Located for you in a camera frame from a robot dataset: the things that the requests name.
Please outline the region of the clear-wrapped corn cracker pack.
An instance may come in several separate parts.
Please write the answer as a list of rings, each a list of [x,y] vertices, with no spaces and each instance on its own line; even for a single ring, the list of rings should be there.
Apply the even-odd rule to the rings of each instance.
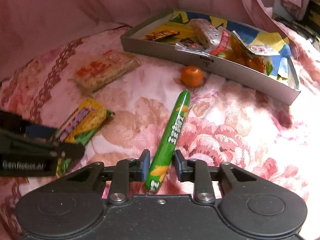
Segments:
[[[83,92],[94,93],[139,66],[135,55],[110,49],[77,68],[72,81]]]

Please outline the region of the green corn sausage stick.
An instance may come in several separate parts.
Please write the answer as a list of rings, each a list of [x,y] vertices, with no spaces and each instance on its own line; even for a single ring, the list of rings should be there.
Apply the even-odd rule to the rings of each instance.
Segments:
[[[157,193],[161,188],[175,152],[184,121],[189,112],[189,103],[190,92],[184,90],[179,94],[175,102],[156,154],[152,160],[145,181],[145,187],[148,193]]]

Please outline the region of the orange snack bag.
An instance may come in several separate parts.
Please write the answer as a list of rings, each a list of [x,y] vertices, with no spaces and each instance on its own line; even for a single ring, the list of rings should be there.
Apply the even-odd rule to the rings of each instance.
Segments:
[[[280,53],[266,44],[247,45],[235,31],[220,27],[217,36],[210,40],[210,55],[246,66],[269,76],[273,70],[272,57]]]

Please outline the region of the pink curtain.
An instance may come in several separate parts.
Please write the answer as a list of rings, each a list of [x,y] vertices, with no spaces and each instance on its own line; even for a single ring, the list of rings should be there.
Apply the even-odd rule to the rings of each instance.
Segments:
[[[274,30],[261,0],[1,0],[1,78],[68,41],[137,25],[167,8]]]

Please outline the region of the yellow purple snack bar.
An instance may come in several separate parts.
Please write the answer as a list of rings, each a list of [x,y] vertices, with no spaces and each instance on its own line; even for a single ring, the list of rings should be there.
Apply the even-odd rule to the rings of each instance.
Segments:
[[[64,176],[71,170],[85,153],[85,146],[98,129],[115,117],[112,110],[107,109],[92,98],[86,98],[67,120],[54,132],[51,140],[58,142],[61,155],[57,163],[56,176]]]

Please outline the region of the grey cardboard tray box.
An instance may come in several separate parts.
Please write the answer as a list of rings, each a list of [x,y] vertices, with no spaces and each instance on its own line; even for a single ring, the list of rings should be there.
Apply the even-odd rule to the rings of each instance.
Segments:
[[[175,46],[141,40],[140,37],[168,22],[174,14],[174,9],[165,9],[156,16],[145,20],[139,25],[121,35],[123,50],[131,53],[147,55],[185,65],[195,65],[200,69],[238,82],[251,89],[258,90],[287,105],[291,105],[300,94],[299,78],[292,60],[288,60],[289,84],[285,85],[256,70],[217,56],[202,56],[199,54],[178,51]]]

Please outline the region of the orange mandarin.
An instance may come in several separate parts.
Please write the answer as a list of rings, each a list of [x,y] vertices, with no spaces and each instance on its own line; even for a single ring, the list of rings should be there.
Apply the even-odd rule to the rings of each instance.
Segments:
[[[187,87],[198,87],[201,85],[203,80],[203,72],[196,66],[185,66],[181,70],[181,83]]]

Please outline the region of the yellow brown snack packet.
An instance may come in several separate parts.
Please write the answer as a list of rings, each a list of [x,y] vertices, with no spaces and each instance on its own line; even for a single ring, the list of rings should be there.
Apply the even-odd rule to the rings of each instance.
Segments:
[[[146,40],[146,41],[154,41],[154,42],[159,42],[163,39],[166,38],[171,38],[174,37],[176,35],[179,35],[180,32],[179,31],[174,31],[174,30],[161,30],[161,31],[157,31],[157,32],[152,32],[149,33],[147,35],[144,35],[142,37],[140,37],[140,40]]]

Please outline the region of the white wrapped cake packet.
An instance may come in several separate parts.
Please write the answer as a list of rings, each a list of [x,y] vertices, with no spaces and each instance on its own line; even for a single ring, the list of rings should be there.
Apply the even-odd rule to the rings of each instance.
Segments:
[[[217,47],[219,33],[208,20],[193,18],[189,21],[189,25],[205,50],[213,50]]]

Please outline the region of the pink floral blanket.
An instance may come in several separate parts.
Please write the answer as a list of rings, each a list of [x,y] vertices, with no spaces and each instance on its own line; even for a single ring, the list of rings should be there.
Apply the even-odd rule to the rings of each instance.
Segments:
[[[122,49],[126,26],[53,49],[1,81],[1,109],[38,124],[59,127],[83,100],[71,76],[81,63]],[[217,166],[238,165],[300,195],[308,206],[301,230],[319,239],[319,52],[288,30],[299,50],[293,63],[300,94],[291,106],[213,74],[191,91],[191,111],[177,147],[186,158]],[[78,167],[93,161],[114,165],[155,153],[180,92],[182,66],[139,56],[140,66],[94,94],[115,112],[86,147]]]

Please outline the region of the small dark candy packet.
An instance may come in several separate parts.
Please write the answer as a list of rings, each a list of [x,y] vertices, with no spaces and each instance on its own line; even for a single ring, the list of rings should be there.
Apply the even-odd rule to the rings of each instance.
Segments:
[[[176,50],[199,50],[200,46],[190,38],[182,38],[175,44]]]

